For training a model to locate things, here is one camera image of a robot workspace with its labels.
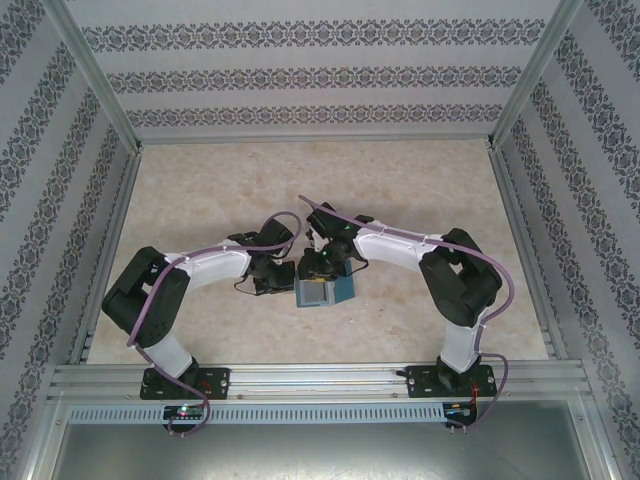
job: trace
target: beige marble floor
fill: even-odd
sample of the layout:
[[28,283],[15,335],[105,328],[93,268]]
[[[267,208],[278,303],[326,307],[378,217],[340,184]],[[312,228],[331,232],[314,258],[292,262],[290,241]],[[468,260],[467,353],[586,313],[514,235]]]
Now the beige marble floor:
[[[146,245],[191,251],[258,229],[278,210],[306,216],[299,193],[406,230],[467,230],[517,286],[483,349],[547,358],[481,140],[147,147],[111,280]],[[434,360],[444,327],[421,275],[383,263],[357,274],[356,298],[325,308],[298,309],[293,294],[256,298],[235,292],[230,280],[218,282],[187,297],[175,324],[202,363]],[[103,315],[89,362],[142,363],[125,341]]]

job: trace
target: patterned wallpaper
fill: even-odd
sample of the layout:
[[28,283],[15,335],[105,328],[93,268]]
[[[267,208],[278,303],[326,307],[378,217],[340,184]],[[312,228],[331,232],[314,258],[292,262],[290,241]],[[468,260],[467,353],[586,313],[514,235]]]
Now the patterned wallpaper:
[[585,362],[624,478],[640,478],[638,32],[632,2],[585,2],[503,145],[564,342]]
[[42,5],[3,1],[0,15],[0,479],[9,479],[47,368],[68,360],[130,155]]
[[557,3],[68,5],[144,142],[486,135]]

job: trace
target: aluminum frame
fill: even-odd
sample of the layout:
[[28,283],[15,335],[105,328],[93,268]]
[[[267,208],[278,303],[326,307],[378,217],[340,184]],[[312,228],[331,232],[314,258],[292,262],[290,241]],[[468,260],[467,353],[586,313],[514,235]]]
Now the aluminum frame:
[[[496,381],[504,367],[494,368]],[[396,375],[411,363],[225,365],[231,369],[227,400],[215,405],[310,405],[439,403],[455,399],[409,398],[405,379]],[[55,368],[43,415],[22,480],[50,479],[60,452],[70,412],[78,405],[176,405],[180,401],[139,398],[142,365],[61,365]],[[593,479],[617,480],[620,472],[587,374],[579,360],[510,362],[500,402],[566,401],[583,457]]]

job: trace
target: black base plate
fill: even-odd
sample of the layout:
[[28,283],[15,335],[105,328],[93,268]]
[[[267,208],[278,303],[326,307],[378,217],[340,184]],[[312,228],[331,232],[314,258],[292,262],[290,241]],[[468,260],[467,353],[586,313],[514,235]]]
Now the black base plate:
[[[229,392],[228,368],[199,368],[194,388],[204,393],[209,400],[226,400]],[[189,400],[196,395],[169,382],[155,369],[147,368],[140,387],[142,400]]]
[[478,388],[478,397],[494,397],[497,393],[493,368],[490,365],[474,367],[468,382],[453,392],[442,385],[435,365],[409,365],[401,375],[407,378],[409,398],[471,397],[473,384]]

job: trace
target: purple cable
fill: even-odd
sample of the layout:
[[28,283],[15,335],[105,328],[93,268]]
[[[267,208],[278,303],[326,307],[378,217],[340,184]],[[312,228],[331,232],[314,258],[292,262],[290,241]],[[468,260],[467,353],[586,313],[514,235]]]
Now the purple cable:
[[320,204],[318,204],[318,203],[316,203],[316,202],[314,202],[312,200],[309,200],[304,195],[298,195],[298,198],[300,200],[302,200],[303,202],[308,203],[314,209],[317,208],[317,209],[319,209],[319,210],[321,210],[321,211],[323,211],[325,213],[333,215],[334,217],[340,218],[340,219],[342,219],[342,220],[344,220],[346,222],[349,222],[349,223],[351,223],[353,225],[357,225],[357,226],[362,227],[362,228],[367,228],[369,230],[373,230],[374,232],[391,233],[391,234],[393,234],[393,235],[395,235],[397,237],[406,238],[408,240],[424,242],[424,243],[427,243],[429,245],[437,245],[438,247],[449,248],[451,250],[458,250],[459,252],[467,253],[469,255],[472,255],[474,257],[479,258],[480,260],[484,260],[488,264],[492,265],[496,270],[498,270],[502,274],[502,276],[504,277],[505,281],[507,282],[507,285],[509,286],[509,295],[507,296],[507,299],[505,300],[505,302],[500,306],[500,308],[495,309],[493,312],[491,312],[486,317],[484,317],[482,320],[480,320],[480,329],[478,331],[478,335],[476,335],[476,343],[474,345],[474,349],[476,351],[478,351],[478,348],[480,347],[480,338],[482,337],[482,333],[484,331],[484,326],[487,324],[487,322],[489,320],[491,320],[492,318],[497,317],[502,312],[504,312],[507,308],[509,308],[509,306],[513,302],[513,298],[515,297],[516,287],[515,287],[515,285],[513,283],[513,279],[511,278],[511,275],[509,275],[509,272],[507,272],[507,269],[504,268],[500,263],[498,263],[497,260],[491,258],[488,255],[485,255],[482,252],[479,252],[479,251],[474,250],[472,248],[463,247],[462,245],[456,245],[455,243],[449,243],[449,242],[443,242],[442,240],[434,240],[434,239],[431,239],[431,238],[425,238],[425,235],[420,235],[420,234],[417,234],[417,233],[403,232],[401,230],[396,230],[394,228],[388,228],[388,227],[383,229],[382,227],[378,227],[377,225],[371,225],[370,223],[362,223],[362,222],[359,222],[358,220],[356,220],[355,218],[349,217],[348,215],[343,215],[341,213],[334,212],[333,210],[325,208],[322,205],[320,205]]
[[[206,253],[211,253],[211,252],[222,252],[222,251],[233,251],[233,252],[246,252],[246,251],[253,251],[253,252],[268,252],[268,251],[272,251],[272,250],[279,250],[281,248],[286,248],[289,245],[292,245],[293,242],[296,241],[296,239],[300,236],[300,233],[302,232],[302,220],[300,219],[300,217],[298,215],[296,215],[293,212],[288,212],[288,211],[282,211],[282,212],[277,212],[274,213],[273,215],[271,215],[265,222],[264,225],[266,225],[267,223],[269,223],[271,220],[273,220],[276,217],[281,217],[281,216],[288,216],[288,217],[293,217],[296,220],[297,225],[297,229],[296,229],[296,233],[294,233],[293,237],[291,237],[289,240],[287,240],[286,242],[283,243],[279,243],[278,245],[269,245],[266,247],[245,247],[245,246],[241,246],[241,245],[228,245],[228,246],[220,246],[220,245],[215,245],[213,247],[208,247],[208,248],[203,248],[201,250],[196,250],[195,252],[191,252],[191,253],[187,253],[186,255],[177,258],[176,260],[174,260],[173,262],[171,262],[169,265],[167,265],[165,267],[164,270],[162,270],[162,272],[160,272],[160,275],[158,275],[158,278],[156,279],[155,283],[153,284],[153,287],[151,288],[151,291],[149,292],[149,295],[147,296],[147,300],[144,302],[144,305],[142,306],[142,310],[140,310],[140,314],[138,315],[138,319],[136,320],[135,325],[133,326],[133,329],[131,330],[131,335],[129,335],[129,339],[127,340],[127,347],[132,346],[135,343],[135,339],[138,336],[138,332],[140,332],[140,328],[142,328],[142,324],[144,323],[144,320],[147,316],[147,313],[149,311],[149,308],[151,306],[151,302],[153,301],[153,298],[155,297],[158,288],[160,287],[160,285],[162,284],[162,282],[164,281],[165,277],[169,274],[169,272],[175,268],[177,265],[180,265],[182,262],[186,261],[187,259],[190,258],[195,258],[198,257],[200,255],[204,255]],[[149,355],[147,355],[147,353],[138,345],[135,346],[135,349],[137,350],[137,352],[142,355],[142,358],[144,358],[148,363],[150,363],[153,368],[160,374],[162,375],[164,378],[166,378],[167,380],[169,380],[171,383],[187,390],[188,392],[193,393],[194,395],[197,395],[198,397],[200,397],[202,399],[202,403],[205,407],[205,414],[202,416],[202,420],[200,421],[200,423],[198,423],[196,426],[194,426],[191,430],[189,430],[188,432],[182,432],[180,433],[180,438],[184,438],[187,437],[191,434],[196,433],[198,430],[200,430],[201,428],[203,428],[207,422],[209,421],[209,416],[211,415],[211,404],[209,403],[209,399],[207,398],[207,396],[200,392],[199,390],[190,387],[189,385],[187,385],[186,383],[181,382],[180,380],[178,380],[177,378],[171,376],[169,373],[165,372],[162,368],[158,367],[157,365],[155,365],[153,363],[153,360],[151,359],[151,357],[149,357]],[[174,430],[171,429],[171,425],[173,424],[173,421],[175,420],[175,418],[171,418],[169,420],[169,425],[167,425],[167,430],[169,430],[169,435],[173,436],[174,435]]]
[[[507,272],[507,269],[504,268],[497,260],[489,257],[488,255],[485,255],[482,252],[478,252],[477,250],[473,250],[472,248],[467,248],[467,247],[463,247],[462,245],[456,245],[454,243],[449,243],[449,242],[443,242],[442,240],[434,240],[434,239],[430,239],[430,238],[425,238],[424,235],[420,235],[417,233],[409,233],[409,232],[403,232],[400,230],[396,230],[394,228],[382,228],[382,227],[378,227],[377,225],[371,225],[370,223],[362,223],[359,222],[358,220],[356,220],[355,218],[349,217],[348,215],[343,215],[341,213],[335,212],[333,210],[330,210],[326,207],[323,207],[322,205],[309,200],[307,197],[305,197],[304,195],[298,195],[298,198],[300,200],[302,200],[303,202],[306,202],[307,204],[309,204],[313,209],[319,209],[325,213],[328,213],[329,215],[333,215],[334,217],[340,218],[342,220],[345,220],[346,222],[349,222],[353,225],[357,225],[359,227],[362,228],[367,228],[369,230],[373,230],[375,232],[380,232],[380,233],[391,233],[393,235],[396,235],[398,237],[402,237],[402,238],[406,238],[408,240],[414,240],[414,241],[420,241],[420,242],[424,242],[424,243],[428,243],[430,245],[437,245],[439,247],[444,247],[444,248],[449,248],[452,250],[458,250],[459,252],[463,252],[463,253],[467,253],[469,255],[473,255],[474,257],[479,258],[480,260],[484,260],[485,262],[489,263],[490,265],[492,265],[496,270],[498,270],[502,276],[504,277],[505,281],[507,282],[507,285],[509,286],[509,295],[507,296],[507,299],[505,300],[505,302],[500,306],[500,308],[495,309],[493,312],[491,312],[489,315],[487,315],[486,317],[484,317],[481,321],[480,321],[480,330],[478,331],[478,335],[476,335],[476,341],[474,344],[474,350],[478,353],[480,353],[479,347],[480,347],[480,338],[482,337],[482,332],[484,331],[484,326],[486,325],[486,323],[491,320],[492,318],[497,317],[498,315],[500,315],[502,312],[504,312],[507,308],[509,308],[509,306],[511,305],[511,303],[513,302],[513,298],[515,297],[515,285],[513,283],[513,279],[511,278],[511,275],[509,275],[509,272]],[[452,423],[454,425],[457,425],[459,427],[464,427],[465,432],[469,431],[469,430],[473,430],[479,423],[481,423],[481,421],[484,421],[484,418],[487,416],[487,414],[489,412],[491,412],[491,410],[493,410],[493,408],[495,407],[496,402],[498,401],[498,398],[500,397],[500,395],[502,394],[502,390],[504,389],[504,386],[507,383],[507,377],[509,376],[509,362],[507,360],[507,358],[504,355],[501,355],[499,353],[482,353],[482,356],[484,357],[493,357],[493,358],[500,358],[503,362],[504,362],[504,376],[502,377],[502,381],[500,382],[500,386],[498,387],[498,390],[496,391],[496,395],[493,397],[493,400],[491,400],[491,403],[489,404],[489,406],[487,407],[487,410],[482,414],[482,416],[477,419],[473,425],[469,426],[469,427],[465,427],[462,423],[460,422],[456,422],[455,420],[449,420],[449,423]]]

